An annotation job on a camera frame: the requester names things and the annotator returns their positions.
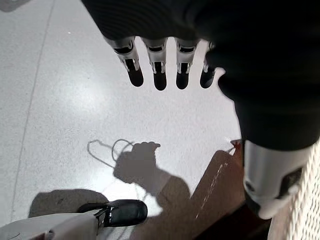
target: white speckled floor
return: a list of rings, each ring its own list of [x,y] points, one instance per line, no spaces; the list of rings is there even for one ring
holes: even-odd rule
[[[176,46],[169,39],[168,84],[157,91],[137,38],[144,84],[136,88],[79,0],[24,2],[13,11],[0,9],[0,226],[27,218],[37,194],[53,190],[144,198],[150,216],[162,211],[155,196],[171,176],[192,195],[214,153],[240,136],[233,104],[217,81],[200,87],[206,44],[198,46],[188,87],[179,90]],[[160,144],[155,159],[164,174],[151,188],[116,178],[96,159],[114,166],[111,149],[97,141],[88,146],[118,139]],[[118,144],[119,150],[126,145]]]

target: white mesh fabric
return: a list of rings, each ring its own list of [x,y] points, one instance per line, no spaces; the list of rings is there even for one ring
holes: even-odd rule
[[[299,191],[290,203],[284,230],[286,240],[320,240],[320,141],[313,146],[302,171]]]

